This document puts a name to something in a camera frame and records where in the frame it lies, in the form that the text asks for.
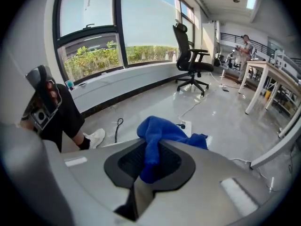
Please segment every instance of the blue cloth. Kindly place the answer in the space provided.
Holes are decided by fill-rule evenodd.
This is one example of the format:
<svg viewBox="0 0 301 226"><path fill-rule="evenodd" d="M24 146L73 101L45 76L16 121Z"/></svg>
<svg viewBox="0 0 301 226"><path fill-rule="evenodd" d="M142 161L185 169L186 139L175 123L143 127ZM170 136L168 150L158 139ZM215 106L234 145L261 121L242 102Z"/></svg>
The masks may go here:
<svg viewBox="0 0 301 226"><path fill-rule="evenodd" d="M168 120L156 116L146 118L138 126L137 135L140 138L144 138L147 143L144 155L144 169L140 174L140 178L146 183L156 181L155 167L160 162L158 151L158 141L160 139L178 141L208 150L206 135L194 133L189 138L181 128Z"/></svg>

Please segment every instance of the power strip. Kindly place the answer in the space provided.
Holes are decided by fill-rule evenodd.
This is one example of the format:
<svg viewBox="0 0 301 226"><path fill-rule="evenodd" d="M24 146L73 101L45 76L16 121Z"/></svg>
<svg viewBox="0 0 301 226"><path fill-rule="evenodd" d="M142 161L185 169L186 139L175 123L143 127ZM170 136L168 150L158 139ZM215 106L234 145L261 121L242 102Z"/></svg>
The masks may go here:
<svg viewBox="0 0 301 226"><path fill-rule="evenodd" d="M184 131L184 133L188 136L191 137L191 130L192 130L192 125L190 121L181 121L181 124L185 125L185 129L181 129Z"/></svg>

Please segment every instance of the white table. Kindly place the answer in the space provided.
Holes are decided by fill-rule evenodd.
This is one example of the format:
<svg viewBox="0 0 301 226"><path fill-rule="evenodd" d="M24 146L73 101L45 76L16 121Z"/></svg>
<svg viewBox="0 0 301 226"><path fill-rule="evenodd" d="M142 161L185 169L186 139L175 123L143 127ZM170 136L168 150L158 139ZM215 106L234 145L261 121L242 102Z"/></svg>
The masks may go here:
<svg viewBox="0 0 301 226"><path fill-rule="evenodd" d="M265 83L266 78L269 76L271 78L273 78L275 81L277 81L277 85L274 86L274 89L269 97L269 100L266 104L266 109L268 110L270 105L272 104L277 91L279 89L279 86L282 85L285 88L287 88L288 90L290 90L291 92L293 92L298 98L301 97L301 88L298 86L298 84L285 72L283 72L282 70L276 68L274 65L266 62L266 61L249 61L247 63L247 68L246 68L246 72L244 75L244 79L241 83L241 86L239 88L239 94L242 92L242 89L244 87L244 84L246 82L248 73L249 73L249 67L254 67L256 68L256 70L259 70L262 72L261 75L261 79L259 81L257 90L250 102L250 104L248 105L245 113L249 114L250 111L252 110L254 104L256 103L262 89L263 89L263 85ZM298 109L296 111L296 113L293 115L293 117L291 118L291 120L289 121L289 123L282 129L282 131L279 133L279 137L282 138L285 133L291 128L291 126L296 122L296 120L298 119L300 113L301 113L301 104L298 103L297 105Z"/></svg>

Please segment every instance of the glossy floor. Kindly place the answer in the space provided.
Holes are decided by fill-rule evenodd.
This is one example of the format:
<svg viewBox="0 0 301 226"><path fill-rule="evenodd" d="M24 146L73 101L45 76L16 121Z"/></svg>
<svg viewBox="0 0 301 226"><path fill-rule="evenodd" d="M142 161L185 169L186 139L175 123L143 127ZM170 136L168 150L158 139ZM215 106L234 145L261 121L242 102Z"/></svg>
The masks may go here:
<svg viewBox="0 0 301 226"><path fill-rule="evenodd" d="M247 161L260 157L279 141L277 132L288 123L289 118L274 107L265 110L264 97L246 115L245 109L254 91L244 89L243 94L238 94L238 86L224 78L224 84L235 87L227 87L229 92L225 92L210 74L204 74L201 80L210 84L205 97L201 97L200 91L190 85L177 92L177 84L173 81L86 118L82 129L90 134L97 128L104 128L106 137L101 144L104 146L114 143L118 118L124 119L118 130L118 142L137 138L138 125L150 115L168 119L173 123L179 123L181 118L192 123L192 133L203 133L212 137L208 142L209 150L227 158ZM64 135L63 152L75 150L78 150L77 147ZM295 167L299 164L298 156L293 157L296 161ZM236 163L248 169L247 164ZM290 182L289 163L290 156L287 152L262 166L260 170L268 178L267 184L270 184L272 177L275 189Z"/></svg>

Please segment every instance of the yellow object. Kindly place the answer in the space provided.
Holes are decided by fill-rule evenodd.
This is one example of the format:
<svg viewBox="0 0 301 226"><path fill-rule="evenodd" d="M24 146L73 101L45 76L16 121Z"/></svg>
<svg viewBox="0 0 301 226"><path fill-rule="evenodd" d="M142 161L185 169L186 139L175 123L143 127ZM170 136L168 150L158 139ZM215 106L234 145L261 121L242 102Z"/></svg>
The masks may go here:
<svg viewBox="0 0 301 226"><path fill-rule="evenodd" d="M271 95L271 91L269 91L269 90L267 90L266 92L265 92L265 98L268 100L269 99L269 96Z"/></svg>

